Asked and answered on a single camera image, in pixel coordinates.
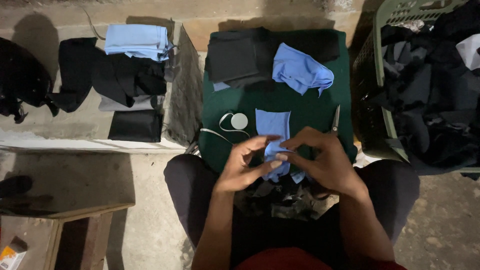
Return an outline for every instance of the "green plastic basket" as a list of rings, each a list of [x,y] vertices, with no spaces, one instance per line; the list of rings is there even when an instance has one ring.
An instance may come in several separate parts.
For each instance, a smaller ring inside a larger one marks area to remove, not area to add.
[[[408,161],[403,149],[391,148],[385,142],[397,138],[392,113],[365,102],[368,96],[382,91],[385,75],[382,61],[380,30],[414,20],[435,21],[441,14],[462,6],[466,0],[401,1],[385,0],[375,13],[370,32],[352,67],[352,118],[365,154],[381,158]],[[480,172],[478,167],[466,167],[457,172]]]

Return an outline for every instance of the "green cloth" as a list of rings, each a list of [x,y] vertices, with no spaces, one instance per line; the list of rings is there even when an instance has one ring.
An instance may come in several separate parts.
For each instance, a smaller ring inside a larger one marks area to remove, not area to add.
[[[338,137],[342,142],[345,152],[353,163],[357,155],[357,148],[353,145],[353,128],[350,117],[350,68],[348,51],[345,46],[345,32],[330,29],[299,30],[315,35],[320,31],[333,31],[338,34],[340,57],[323,65],[330,69],[335,78],[333,85],[325,89],[318,97],[318,89],[310,88],[301,96],[285,83],[273,82],[274,91],[265,91],[262,84],[258,89],[247,91],[244,89],[227,88],[214,92],[213,83],[208,79],[208,73],[204,74],[204,107],[202,112],[203,127],[211,129],[232,143],[239,143],[248,139],[242,132],[225,132],[220,129],[218,122],[228,112],[245,114],[248,118],[248,126],[244,129],[250,136],[257,135],[255,126],[255,109],[272,112],[291,111],[290,137],[294,137],[303,127],[311,126],[319,131],[328,132],[332,127],[335,110],[340,104],[340,119],[338,124]],[[290,35],[294,32],[283,32]],[[222,122],[224,129],[234,129],[230,124],[230,117]],[[230,154],[232,144],[223,138],[210,132],[202,131],[199,136],[199,148],[202,158],[215,171],[221,172]],[[300,155],[312,159],[312,151],[309,147],[301,147]],[[291,172],[298,168],[291,166]]]

